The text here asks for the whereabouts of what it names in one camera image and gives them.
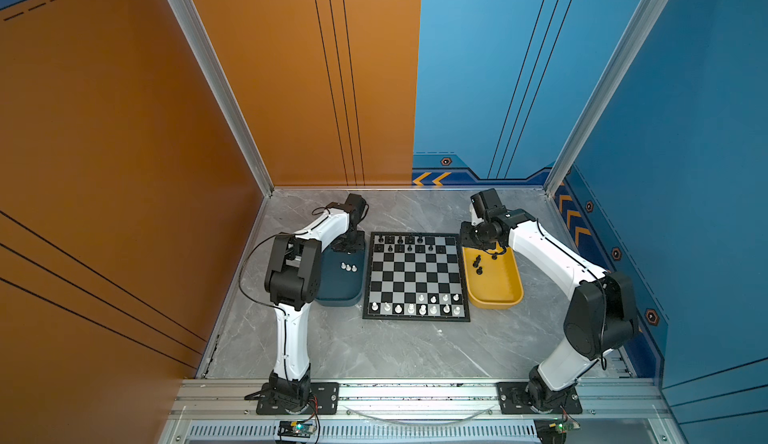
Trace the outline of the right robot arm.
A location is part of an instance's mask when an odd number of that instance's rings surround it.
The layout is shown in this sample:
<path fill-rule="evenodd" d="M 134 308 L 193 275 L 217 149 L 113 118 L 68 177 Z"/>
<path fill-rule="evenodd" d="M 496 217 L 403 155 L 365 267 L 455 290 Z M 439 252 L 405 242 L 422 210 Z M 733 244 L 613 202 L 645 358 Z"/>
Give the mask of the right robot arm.
<path fill-rule="evenodd" d="M 576 396 L 579 379 L 639 333 L 631 279 L 568 249 L 523 209 L 506 208 L 496 190 L 470 198 L 471 220 L 462 224 L 464 243 L 480 251 L 514 252 L 542 270 L 563 291 L 569 306 L 564 338 L 529 373 L 524 402 L 537 413 L 561 411 Z"/>

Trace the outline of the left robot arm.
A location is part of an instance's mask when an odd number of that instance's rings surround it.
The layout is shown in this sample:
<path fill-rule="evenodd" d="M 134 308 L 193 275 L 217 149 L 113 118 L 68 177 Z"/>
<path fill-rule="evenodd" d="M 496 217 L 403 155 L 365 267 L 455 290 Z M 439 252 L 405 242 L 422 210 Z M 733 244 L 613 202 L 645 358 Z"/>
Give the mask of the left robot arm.
<path fill-rule="evenodd" d="M 305 227 L 274 237 L 264 288 L 277 319 L 277 358 L 262 388 L 271 405 L 300 412 L 310 401 L 308 323 L 320 289 L 322 254 L 336 241 L 357 243 L 367 209 L 361 195 L 350 193 L 343 203 L 323 207 Z"/>

